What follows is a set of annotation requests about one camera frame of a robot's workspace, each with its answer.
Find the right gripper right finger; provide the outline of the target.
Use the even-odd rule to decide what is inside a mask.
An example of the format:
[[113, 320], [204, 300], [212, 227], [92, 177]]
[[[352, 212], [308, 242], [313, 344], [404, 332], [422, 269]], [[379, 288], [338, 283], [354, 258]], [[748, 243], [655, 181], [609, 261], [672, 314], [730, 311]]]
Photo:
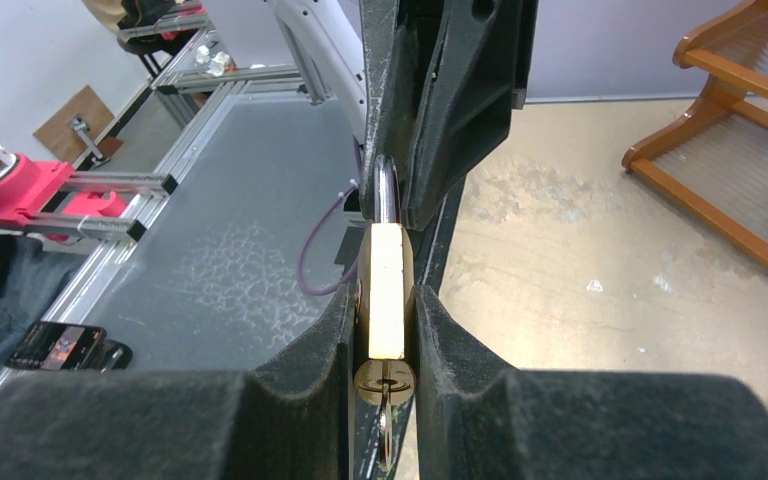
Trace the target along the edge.
[[768, 479], [768, 412], [719, 375], [519, 369], [414, 291], [424, 479]]

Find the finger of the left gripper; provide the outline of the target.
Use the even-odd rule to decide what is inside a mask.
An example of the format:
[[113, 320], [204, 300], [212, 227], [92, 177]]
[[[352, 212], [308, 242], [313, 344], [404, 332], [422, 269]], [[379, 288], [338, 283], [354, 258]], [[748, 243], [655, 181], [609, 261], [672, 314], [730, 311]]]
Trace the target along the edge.
[[453, 186], [510, 131], [517, 96], [528, 83], [535, 1], [417, 1], [412, 81], [415, 130], [403, 168], [402, 222], [421, 230]]
[[417, 17], [422, 1], [362, 1], [361, 30], [366, 82], [366, 133], [361, 172], [360, 205], [374, 217], [374, 167], [380, 156], [395, 163], [401, 187], [400, 219], [406, 226], [424, 221], [410, 202], [417, 100]]

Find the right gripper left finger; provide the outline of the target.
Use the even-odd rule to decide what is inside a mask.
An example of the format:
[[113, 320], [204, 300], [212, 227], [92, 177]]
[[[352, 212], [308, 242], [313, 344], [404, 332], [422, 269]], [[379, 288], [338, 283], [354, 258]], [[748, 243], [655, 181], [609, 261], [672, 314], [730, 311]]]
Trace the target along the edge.
[[348, 479], [356, 291], [252, 371], [28, 373], [0, 387], [0, 479]]

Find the padlock key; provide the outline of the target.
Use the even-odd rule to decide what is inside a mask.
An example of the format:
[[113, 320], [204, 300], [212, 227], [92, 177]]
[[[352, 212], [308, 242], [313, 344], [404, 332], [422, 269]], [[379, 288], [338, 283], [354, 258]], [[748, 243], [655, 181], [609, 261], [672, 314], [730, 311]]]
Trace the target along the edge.
[[382, 385], [381, 401], [378, 411], [378, 464], [382, 471], [392, 468], [392, 399], [389, 383]]

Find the brass padlock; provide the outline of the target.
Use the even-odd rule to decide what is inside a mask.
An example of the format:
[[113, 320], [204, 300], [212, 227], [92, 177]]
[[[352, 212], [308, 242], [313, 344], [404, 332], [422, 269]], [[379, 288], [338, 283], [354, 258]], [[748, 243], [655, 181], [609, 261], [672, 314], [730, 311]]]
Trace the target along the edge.
[[354, 386], [362, 400], [384, 408], [406, 402], [415, 388], [408, 363], [414, 261], [409, 235], [399, 221], [391, 157], [374, 160], [372, 180], [373, 220], [358, 259]]

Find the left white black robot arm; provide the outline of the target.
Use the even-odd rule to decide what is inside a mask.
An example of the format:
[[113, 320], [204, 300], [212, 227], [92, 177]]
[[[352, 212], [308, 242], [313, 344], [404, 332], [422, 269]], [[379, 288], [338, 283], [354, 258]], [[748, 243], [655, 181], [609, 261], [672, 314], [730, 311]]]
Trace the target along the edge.
[[310, 93], [333, 93], [363, 146], [366, 217], [375, 163], [388, 157], [401, 222], [424, 229], [449, 190], [507, 138], [524, 103], [534, 1], [363, 1], [358, 26], [336, 1], [270, 9]]

